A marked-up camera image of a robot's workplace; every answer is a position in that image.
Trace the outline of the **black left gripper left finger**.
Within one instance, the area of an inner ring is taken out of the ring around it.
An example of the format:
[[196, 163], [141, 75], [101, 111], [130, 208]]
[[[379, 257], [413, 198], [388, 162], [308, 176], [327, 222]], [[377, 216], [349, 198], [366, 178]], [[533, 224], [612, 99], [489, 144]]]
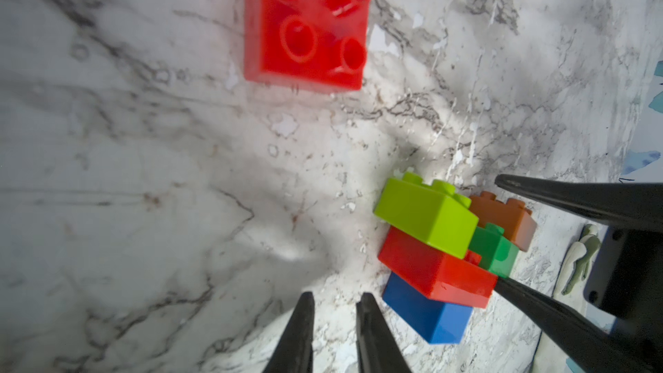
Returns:
[[264, 373], [313, 371], [314, 314], [314, 294], [302, 293]]

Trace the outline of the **red lego brick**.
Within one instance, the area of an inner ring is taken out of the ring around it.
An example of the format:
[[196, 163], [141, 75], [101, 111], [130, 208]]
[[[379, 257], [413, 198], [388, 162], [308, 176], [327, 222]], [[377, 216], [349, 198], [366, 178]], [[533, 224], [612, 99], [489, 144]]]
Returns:
[[390, 228], [378, 260], [429, 300], [485, 308], [497, 276]]
[[243, 74], [316, 93], [361, 89], [371, 0], [244, 0]]

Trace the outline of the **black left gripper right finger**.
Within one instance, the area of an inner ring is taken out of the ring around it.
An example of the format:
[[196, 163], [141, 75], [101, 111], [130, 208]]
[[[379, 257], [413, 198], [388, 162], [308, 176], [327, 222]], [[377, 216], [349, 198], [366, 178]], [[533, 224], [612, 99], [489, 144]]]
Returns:
[[359, 371], [410, 373], [374, 295], [363, 293], [356, 310]]

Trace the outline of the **dark green lego brick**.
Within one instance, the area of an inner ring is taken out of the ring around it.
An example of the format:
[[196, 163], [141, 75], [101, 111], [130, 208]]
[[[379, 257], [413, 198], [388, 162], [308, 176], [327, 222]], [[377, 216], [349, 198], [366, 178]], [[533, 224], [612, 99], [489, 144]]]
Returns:
[[506, 278], [510, 277], [519, 252], [519, 248], [505, 238], [504, 229], [492, 223], [476, 228], [469, 250], [480, 255], [480, 268]]

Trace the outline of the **blue lego brick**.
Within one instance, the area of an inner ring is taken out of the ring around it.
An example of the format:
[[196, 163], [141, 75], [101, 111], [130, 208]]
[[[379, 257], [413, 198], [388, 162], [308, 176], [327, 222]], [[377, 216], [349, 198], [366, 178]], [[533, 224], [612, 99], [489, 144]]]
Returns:
[[383, 300], [430, 345], [459, 344], [473, 312], [472, 307], [429, 300], [395, 273]]

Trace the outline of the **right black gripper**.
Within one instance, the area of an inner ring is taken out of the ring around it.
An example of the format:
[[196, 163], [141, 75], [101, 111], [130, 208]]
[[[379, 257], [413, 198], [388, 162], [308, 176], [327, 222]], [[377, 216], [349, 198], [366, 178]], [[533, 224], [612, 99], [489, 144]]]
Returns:
[[650, 363], [662, 361], [661, 183], [571, 183], [499, 174], [495, 184], [613, 226], [607, 230], [584, 292], [585, 300], [615, 317], [611, 335], [577, 310], [518, 281], [500, 278], [495, 291], [584, 371], [655, 372]]

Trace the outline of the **orange lego brick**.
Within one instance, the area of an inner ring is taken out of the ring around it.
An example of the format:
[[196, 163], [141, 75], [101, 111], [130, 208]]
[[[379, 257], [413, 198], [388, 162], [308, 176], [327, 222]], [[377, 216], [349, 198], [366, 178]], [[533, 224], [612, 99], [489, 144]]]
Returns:
[[487, 224], [501, 227], [504, 238], [528, 252], [537, 224], [523, 201], [509, 198], [501, 202], [494, 193], [486, 191], [471, 195], [470, 199], [470, 211], [478, 217], [480, 227], [485, 228]]

